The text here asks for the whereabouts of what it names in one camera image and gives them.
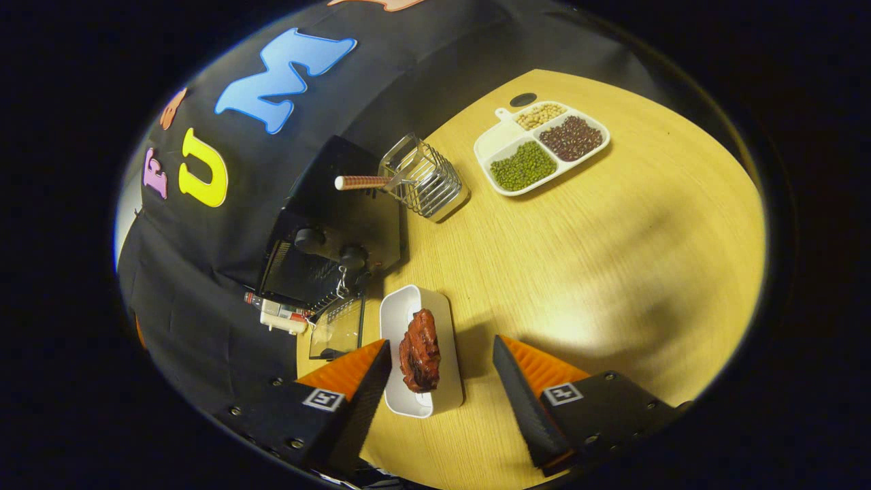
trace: blue letter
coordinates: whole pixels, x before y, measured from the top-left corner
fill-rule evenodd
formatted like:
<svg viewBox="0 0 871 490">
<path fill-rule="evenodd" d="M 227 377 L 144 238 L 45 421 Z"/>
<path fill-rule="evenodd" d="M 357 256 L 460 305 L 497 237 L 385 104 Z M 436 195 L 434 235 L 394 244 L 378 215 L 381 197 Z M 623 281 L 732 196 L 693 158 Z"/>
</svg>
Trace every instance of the blue letter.
<svg viewBox="0 0 871 490">
<path fill-rule="evenodd" d="M 266 71 L 236 80 L 224 89 L 215 104 L 215 113 L 220 114 L 225 109 L 242 112 L 265 122 L 267 133 L 276 134 L 294 111 L 294 103 L 283 100 L 275 104 L 262 98 L 303 93 L 307 88 L 306 82 L 290 64 L 303 65 L 308 76 L 317 77 L 326 73 L 356 45 L 357 41 L 350 38 L 334 41 L 305 36 L 297 33 L 294 27 L 273 39 L 260 52 Z"/>
</svg>

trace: wood grain surface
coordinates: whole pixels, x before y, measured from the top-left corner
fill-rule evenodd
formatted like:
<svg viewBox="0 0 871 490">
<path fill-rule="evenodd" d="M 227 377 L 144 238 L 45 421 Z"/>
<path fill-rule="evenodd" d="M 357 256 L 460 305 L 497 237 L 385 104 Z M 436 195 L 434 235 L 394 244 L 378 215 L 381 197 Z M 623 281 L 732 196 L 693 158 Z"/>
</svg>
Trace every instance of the wood grain surface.
<svg viewBox="0 0 871 490">
<path fill-rule="evenodd" d="M 611 131 L 598 155 L 522 196 L 497 194 L 472 152 L 517 94 L 556 100 Z M 505 334 L 589 373 L 623 372 L 677 405 L 697 397 L 738 346 L 765 263 L 757 189 L 692 122 L 611 85 L 530 71 L 479 99 L 425 140 L 453 162 L 471 199 L 443 223 L 408 215 L 409 261 L 366 305 L 363 343 L 379 337 L 383 294 L 407 284 L 451 303 L 465 390 L 430 419 L 383 398 L 361 457 L 452 490 L 519 489 L 545 479 L 530 462 L 491 362 Z M 310 332 L 298 343 L 299 375 Z"/>
</svg>

